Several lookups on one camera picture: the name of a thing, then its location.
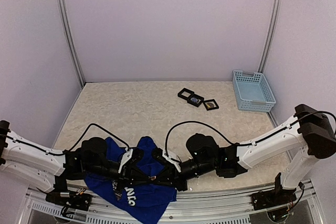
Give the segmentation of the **sunset painting round brooch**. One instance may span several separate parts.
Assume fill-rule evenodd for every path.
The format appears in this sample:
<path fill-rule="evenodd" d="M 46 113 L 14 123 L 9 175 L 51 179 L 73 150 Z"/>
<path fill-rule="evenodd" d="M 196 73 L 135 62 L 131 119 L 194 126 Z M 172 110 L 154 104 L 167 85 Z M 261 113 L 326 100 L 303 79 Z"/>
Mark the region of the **sunset painting round brooch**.
<path fill-rule="evenodd" d="M 213 109 L 216 107 L 215 103 L 214 102 L 207 102 L 206 103 L 206 106 L 209 108 L 209 109 Z"/>

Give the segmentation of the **aluminium corner post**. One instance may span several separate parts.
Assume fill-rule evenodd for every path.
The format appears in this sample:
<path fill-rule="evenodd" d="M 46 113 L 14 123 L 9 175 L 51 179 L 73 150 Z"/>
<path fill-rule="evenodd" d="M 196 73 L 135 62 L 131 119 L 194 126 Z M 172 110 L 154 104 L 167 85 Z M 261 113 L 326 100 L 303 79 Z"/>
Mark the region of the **aluminium corner post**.
<path fill-rule="evenodd" d="M 271 16 L 266 34 L 266 40 L 261 54 L 261 60 L 258 67 L 258 72 L 264 73 L 266 69 L 267 60 L 270 54 L 272 41 L 276 32 L 278 16 L 281 8 L 281 0 L 274 0 L 271 9 Z"/>
<path fill-rule="evenodd" d="M 63 30 L 65 33 L 66 43 L 68 45 L 69 52 L 70 52 L 70 58 L 71 58 L 79 85 L 83 89 L 84 86 L 86 85 L 86 80 L 85 80 L 85 77 L 82 71 L 82 67 L 79 62 L 79 58 L 78 58 L 77 51 L 76 51 L 76 46 L 75 46 L 74 39 L 72 36 L 70 22 L 69 22 L 69 18 L 67 15 L 66 1 L 57 0 L 57 3 L 58 3 L 58 9 L 60 12 L 61 23 L 62 23 Z"/>

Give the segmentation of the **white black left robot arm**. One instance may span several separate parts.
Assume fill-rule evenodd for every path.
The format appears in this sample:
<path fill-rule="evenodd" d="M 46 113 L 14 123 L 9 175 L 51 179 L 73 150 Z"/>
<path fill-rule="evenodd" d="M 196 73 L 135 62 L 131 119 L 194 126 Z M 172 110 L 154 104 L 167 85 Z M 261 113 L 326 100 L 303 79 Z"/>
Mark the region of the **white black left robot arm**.
<path fill-rule="evenodd" d="M 60 204 L 73 201 L 67 182 L 82 180 L 90 189 L 97 183 L 116 182 L 118 188 L 143 184 L 149 180 L 138 163 L 144 150 L 119 147 L 112 138 L 92 137 L 79 148 L 55 150 L 33 143 L 12 131 L 1 121 L 1 171 L 13 172 L 45 193 L 52 193 Z"/>

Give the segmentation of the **blue printed t-shirt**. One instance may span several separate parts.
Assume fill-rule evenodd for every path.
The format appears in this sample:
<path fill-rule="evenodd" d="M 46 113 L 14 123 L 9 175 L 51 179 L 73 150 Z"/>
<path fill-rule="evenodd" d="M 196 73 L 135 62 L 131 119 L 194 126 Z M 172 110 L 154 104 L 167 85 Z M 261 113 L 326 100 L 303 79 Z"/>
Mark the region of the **blue printed t-shirt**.
<path fill-rule="evenodd" d="M 156 148 L 153 139 L 144 136 L 138 141 L 137 147 L 144 151 L 137 167 L 147 175 L 157 175 L 164 166 L 151 155 Z M 168 205 L 176 201 L 177 195 L 174 187 L 145 184 L 124 187 L 119 198 L 115 191 L 118 184 L 115 180 L 92 173 L 86 174 L 85 183 L 95 194 L 126 211 L 141 223 L 158 223 Z"/>

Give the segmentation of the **black square frame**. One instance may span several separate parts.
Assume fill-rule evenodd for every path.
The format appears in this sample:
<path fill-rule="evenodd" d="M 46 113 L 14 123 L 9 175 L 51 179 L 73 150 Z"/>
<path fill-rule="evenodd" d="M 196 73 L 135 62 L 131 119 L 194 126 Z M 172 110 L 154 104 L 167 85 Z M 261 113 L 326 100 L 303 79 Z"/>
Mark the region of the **black square frame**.
<path fill-rule="evenodd" d="M 219 109 L 219 105 L 217 104 L 215 99 L 204 100 L 203 105 L 207 111 Z"/>
<path fill-rule="evenodd" d="M 203 103 L 203 101 L 204 98 L 196 94 L 191 95 L 187 99 L 188 104 L 191 104 L 192 106 L 195 106 L 197 108 Z"/>
<path fill-rule="evenodd" d="M 187 88 L 183 88 L 177 96 L 185 101 L 190 101 L 194 97 L 195 93 Z"/>

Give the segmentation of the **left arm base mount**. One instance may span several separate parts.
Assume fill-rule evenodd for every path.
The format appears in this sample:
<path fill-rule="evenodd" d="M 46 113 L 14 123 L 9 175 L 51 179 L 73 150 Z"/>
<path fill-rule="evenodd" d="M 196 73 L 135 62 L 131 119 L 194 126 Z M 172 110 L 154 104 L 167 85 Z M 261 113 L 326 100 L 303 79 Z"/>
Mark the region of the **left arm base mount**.
<path fill-rule="evenodd" d="M 69 208 L 88 211 L 92 196 L 86 193 L 81 194 L 76 191 L 52 191 L 47 193 L 45 200 L 59 206 L 68 206 Z"/>

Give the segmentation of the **aluminium front rail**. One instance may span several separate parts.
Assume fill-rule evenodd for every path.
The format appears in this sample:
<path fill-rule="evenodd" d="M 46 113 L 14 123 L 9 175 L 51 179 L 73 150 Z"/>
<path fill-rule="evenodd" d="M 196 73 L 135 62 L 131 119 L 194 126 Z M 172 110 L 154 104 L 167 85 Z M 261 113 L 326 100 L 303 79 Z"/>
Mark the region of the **aluminium front rail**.
<path fill-rule="evenodd" d="M 282 223 L 327 223 L 311 181 L 304 181 L 304 191 L 297 189 L 300 202 Z M 251 195 L 273 189 L 264 184 L 242 189 L 185 192 L 169 204 L 160 223 L 271 223 L 271 209 L 254 210 Z M 116 208 L 96 194 L 88 211 L 70 210 L 61 215 L 61 207 L 45 201 L 45 195 L 29 189 L 20 207 L 16 223 L 137 223 L 127 212 Z"/>

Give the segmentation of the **aluminium corner post right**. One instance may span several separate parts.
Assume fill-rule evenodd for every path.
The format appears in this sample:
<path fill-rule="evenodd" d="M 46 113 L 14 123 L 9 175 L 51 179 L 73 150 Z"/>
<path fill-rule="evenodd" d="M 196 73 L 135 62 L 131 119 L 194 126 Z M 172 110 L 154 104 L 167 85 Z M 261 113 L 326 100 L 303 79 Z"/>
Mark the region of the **aluminium corner post right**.
<path fill-rule="evenodd" d="M 266 69 L 267 60 L 270 54 L 272 41 L 276 32 L 278 16 L 281 8 L 281 0 L 274 0 L 271 9 L 271 16 L 266 34 L 266 40 L 261 54 L 261 60 L 258 67 L 258 72 L 264 73 Z"/>

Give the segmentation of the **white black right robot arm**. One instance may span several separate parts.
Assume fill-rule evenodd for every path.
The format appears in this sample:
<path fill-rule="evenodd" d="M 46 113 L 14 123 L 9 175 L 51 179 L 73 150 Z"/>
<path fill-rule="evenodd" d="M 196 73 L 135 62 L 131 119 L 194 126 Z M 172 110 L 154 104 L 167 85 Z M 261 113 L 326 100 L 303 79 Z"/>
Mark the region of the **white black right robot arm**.
<path fill-rule="evenodd" d="M 267 159 L 300 147 L 298 157 L 277 175 L 277 187 L 268 194 L 269 201 L 279 205 L 317 161 L 335 154 L 335 130 L 329 121 L 333 114 L 305 104 L 296 106 L 295 111 L 287 121 L 268 133 L 227 147 L 219 147 L 212 136 L 196 133 L 186 142 L 192 158 L 184 162 L 170 155 L 166 148 L 156 148 L 152 156 L 165 168 L 153 181 L 186 191 L 189 179 L 212 171 L 218 177 L 234 178 Z"/>

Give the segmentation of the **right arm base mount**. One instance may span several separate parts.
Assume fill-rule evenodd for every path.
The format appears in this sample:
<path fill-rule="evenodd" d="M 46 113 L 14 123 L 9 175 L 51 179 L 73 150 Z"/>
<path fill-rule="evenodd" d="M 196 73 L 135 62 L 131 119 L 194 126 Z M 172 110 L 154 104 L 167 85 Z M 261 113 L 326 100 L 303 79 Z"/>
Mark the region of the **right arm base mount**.
<path fill-rule="evenodd" d="M 280 206 L 294 202 L 296 197 L 296 189 L 284 189 L 281 183 L 281 173 L 275 178 L 274 189 L 267 191 L 259 191 L 251 195 L 251 203 L 254 210 L 261 210 Z"/>

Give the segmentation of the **light blue plastic basket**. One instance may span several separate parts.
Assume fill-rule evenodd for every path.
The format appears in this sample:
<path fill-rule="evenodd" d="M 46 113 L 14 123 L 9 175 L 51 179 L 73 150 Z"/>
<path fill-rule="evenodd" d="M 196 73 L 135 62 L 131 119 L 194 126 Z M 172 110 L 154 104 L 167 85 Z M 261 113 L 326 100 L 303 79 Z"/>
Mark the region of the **light blue plastic basket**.
<path fill-rule="evenodd" d="M 263 73 L 234 70 L 232 83 L 237 107 L 241 111 L 268 113 L 276 104 Z"/>

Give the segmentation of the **aluminium corner post left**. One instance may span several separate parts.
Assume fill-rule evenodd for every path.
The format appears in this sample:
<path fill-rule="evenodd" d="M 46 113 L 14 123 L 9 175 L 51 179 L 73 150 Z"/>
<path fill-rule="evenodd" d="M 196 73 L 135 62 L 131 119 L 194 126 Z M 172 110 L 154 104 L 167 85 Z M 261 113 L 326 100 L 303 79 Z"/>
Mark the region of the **aluminium corner post left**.
<path fill-rule="evenodd" d="M 76 51 L 76 46 L 75 46 L 74 39 L 72 36 L 70 22 L 69 22 L 69 18 L 67 15 L 66 1 L 57 0 L 57 3 L 58 3 L 58 9 L 60 12 L 61 23 L 62 23 L 63 30 L 65 33 L 66 43 L 68 45 L 69 52 L 70 52 L 70 58 L 71 58 L 79 85 L 83 89 L 84 86 L 86 85 L 86 80 L 85 80 L 85 77 L 82 71 L 82 67 L 79 62 L 79 58 L 78 58 L 77 51 Z"/>

